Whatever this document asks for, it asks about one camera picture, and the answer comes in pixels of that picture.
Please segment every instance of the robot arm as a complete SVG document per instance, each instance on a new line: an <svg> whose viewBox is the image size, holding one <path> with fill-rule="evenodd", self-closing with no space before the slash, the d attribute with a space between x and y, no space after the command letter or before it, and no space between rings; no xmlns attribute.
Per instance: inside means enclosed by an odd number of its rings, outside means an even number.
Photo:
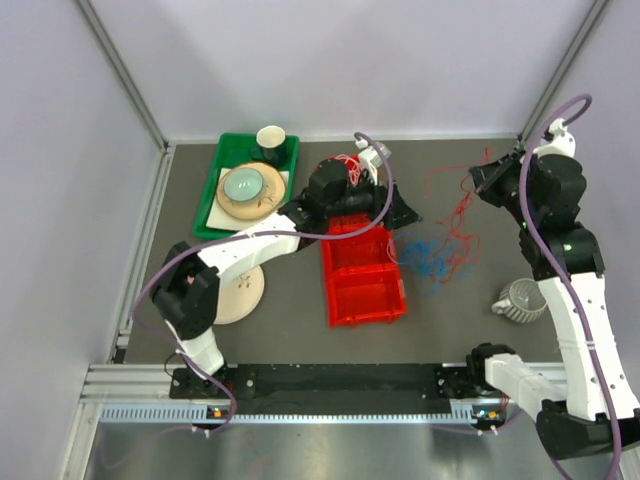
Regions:
<svg viewBox="0 0 640 480"><path fill-rule="evenodd" d="M567 391L532 372L504 345L483 344L467 358L475 381L509 397L536 421L542 443L553 458L564 459L612 449L609 412L603 388L609 388L621 427L622 445L640 441L640 404L622 369L604 296L604 264L594 235L576 216L586 189L582 167L574 160L575 140L556 120L549 143L538 147L527 190L535 226L571 277L593 333L587 342L567 289L531 238L519 207L521 146L493 164L470 170L481 199L504 206L521 227L520 247L547 300L567 374ZM597 381L590 350L601 359L607 385Z"/></svg>
<svg viewBox="0 0 640 480"><path fill-rule="evenodd" d="M387 187L373 181L367 170L363 170L357 185L351 185L343 162L324 160L298 197L257 225L234 235L248 238L204 248L176 264L151 292L151 299L183 353L204 373L213 375L224 365L211 328L221 287L257 265L309 245L308 240L295 236L297 232L326 233L329 219L335 216L367 213L376 218L387 193ZM385 226L395 229L419 220L400 197L397 186L392 193ZM291 235L255 236L268 231ZM165 263L188 248L184 242L175 245Z"/></svg>

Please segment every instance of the dark mug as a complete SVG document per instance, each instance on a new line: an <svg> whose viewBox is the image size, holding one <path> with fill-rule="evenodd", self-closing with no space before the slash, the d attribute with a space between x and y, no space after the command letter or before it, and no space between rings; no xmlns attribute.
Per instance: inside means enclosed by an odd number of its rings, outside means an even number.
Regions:
<svg viewBox="0 0 640 480"><path fill-rule="evenodd" d="M287 135L280 127L269 125L261 128L256 135L258 145L249 150L249 156L252 160L280 168L289 158L286 139Z"/></svg>

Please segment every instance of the mug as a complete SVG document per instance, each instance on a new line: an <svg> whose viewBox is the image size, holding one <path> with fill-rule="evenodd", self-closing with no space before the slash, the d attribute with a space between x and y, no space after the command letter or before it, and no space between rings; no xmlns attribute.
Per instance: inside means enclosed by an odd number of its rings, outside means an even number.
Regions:
<svg viewBox="0 0 640 480"><path fill-rule="evenodd" d="M530 278L509 283L500 292L500 299L491 305L493 313L505 315L517 323L537 320L546 308L547 301L542 296L538 283Z"/></svg>
<svg viewBox="0 0 640 480"><path fill-rule="evenodd" d="M252 160L280 168L289 158L286 139L284 130L276 125L261 128L256 135L258 145L249 150L249 156Z"/></svg>

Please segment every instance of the white wall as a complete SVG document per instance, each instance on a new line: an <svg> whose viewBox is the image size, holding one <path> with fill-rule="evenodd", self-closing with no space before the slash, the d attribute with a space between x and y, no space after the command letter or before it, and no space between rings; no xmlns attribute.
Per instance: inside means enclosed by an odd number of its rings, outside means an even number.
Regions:
<svg viewBox="0 0 640 480"><path fill-rule="evenodd" d="M588 92L591 109L572 127L587 192L579 219L593 231L607 268L607 303L618 348L640 396L640 3L612 2L556 97Z"/></svg>
<svg viewBox="0 0 640 480"><path fill-rule="evenodd" d="M163 133L516 133L590 0L93 0Z"/></svg>
<svg viewBox="0 0 640 480"><path fill-rule="evenodd" d="M0 478L52 478L158 151L69 0L0 13Z"/></svg>

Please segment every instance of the red container compartment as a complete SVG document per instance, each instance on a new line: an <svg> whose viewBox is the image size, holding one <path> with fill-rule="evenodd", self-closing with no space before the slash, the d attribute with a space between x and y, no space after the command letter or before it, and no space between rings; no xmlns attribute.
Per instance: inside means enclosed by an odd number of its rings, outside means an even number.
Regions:
<svg viewBox="0 0 640 480"><path fill-rule="evenodd" d="M368 223L366 215L341 217L332 220L329 233L353 232ZM331 327L393 323L407 313L400 270L387 254L391 238L378 226L354 238L322 242ZM395 258L393 243L390 251Z"/></svg>

